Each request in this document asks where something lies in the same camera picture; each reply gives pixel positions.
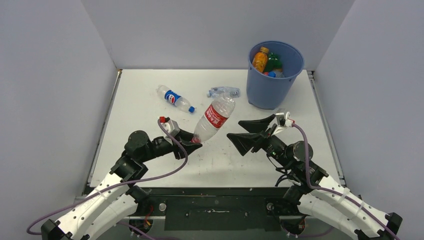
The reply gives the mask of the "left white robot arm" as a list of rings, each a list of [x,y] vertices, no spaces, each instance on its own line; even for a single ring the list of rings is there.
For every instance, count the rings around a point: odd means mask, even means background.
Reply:
[[[123,218],[144,215],[149,210],[148,194],[136,184],[144,182],[148,168],[145,162],[173,153],[177,160],[202,147],[201,143],[184,140],[186,131],[178,139],[164,137],[150,140],[143,130],[130,134],[121,157],[100,184],[82,202],[57,220],[48,219],[41,226],[44,240],[96,240]]]

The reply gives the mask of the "orange juice bottle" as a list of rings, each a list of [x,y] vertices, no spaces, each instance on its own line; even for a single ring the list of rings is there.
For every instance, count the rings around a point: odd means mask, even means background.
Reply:
[[[268,62],[269,49],[262,46],[252,60],[252,66],[260,73],[263,73]]]

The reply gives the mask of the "clear bottle red label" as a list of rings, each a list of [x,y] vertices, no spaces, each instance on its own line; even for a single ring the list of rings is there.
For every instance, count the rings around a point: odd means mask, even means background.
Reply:
[[[204,143],[211,139],[232,115],[236,103],[229,93],[217,96],[205,110],[194,129],[192,143]]]

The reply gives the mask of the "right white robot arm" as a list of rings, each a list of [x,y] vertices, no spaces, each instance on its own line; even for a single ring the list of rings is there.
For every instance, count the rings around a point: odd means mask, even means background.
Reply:
[[[402,217],[367,204],[314,163],[305,131],[288,112],[238,124],[247,132],[226,135],[237,151],[244,156],[263,150],[292,183],[282,201],[287,213],[319,219],[353,240],[399,239]]]

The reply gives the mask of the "blue plastic bin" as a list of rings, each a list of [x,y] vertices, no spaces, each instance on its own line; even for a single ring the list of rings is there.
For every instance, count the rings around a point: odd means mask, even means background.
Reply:
[[[255,54],[261,47],[277,54],[282,63],[283,77],[267,76],[253,67]],[[276,109],[287,96],[291,86],[305,66],[301,52],[289,43],[269,40],[254,45],[247,55],[246,95],[248,103],[265,110]]]

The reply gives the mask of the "green plastic bottle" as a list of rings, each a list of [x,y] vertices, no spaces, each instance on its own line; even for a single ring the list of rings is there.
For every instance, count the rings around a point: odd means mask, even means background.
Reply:
[[[279,70],[280,72],[282,72],[282,69],[283,69],[283,64],[281,62],[280,55],[274,52],[270,52],[268,54],[268,60],[263,72],[269,73],[274,70]]]

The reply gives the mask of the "Pepsi bottle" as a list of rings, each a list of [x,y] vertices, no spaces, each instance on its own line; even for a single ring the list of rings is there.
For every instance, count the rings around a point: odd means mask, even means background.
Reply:
[[[271,78],[275,78],[276,77],[276,73],[274,71],[271,71],[267,74],[269,77]]]
[[[171,104],[182,112],[190,114],[195,112],[195,107],[192,106],[192,104],[186,98],[177,94],[165,85],[158,85],[156,93],[161,99],[165,100],[167,103]]]

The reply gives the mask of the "crushed clear water bottle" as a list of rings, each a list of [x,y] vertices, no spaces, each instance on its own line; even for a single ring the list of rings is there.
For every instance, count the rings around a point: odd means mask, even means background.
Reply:
[[[218,86],[218,87],[211,87],[206,92],[206,96],[208,98],[214,98],[224,93],[228,93],[231,98],[239,98],[241,95],[241,91],[237,87]]]

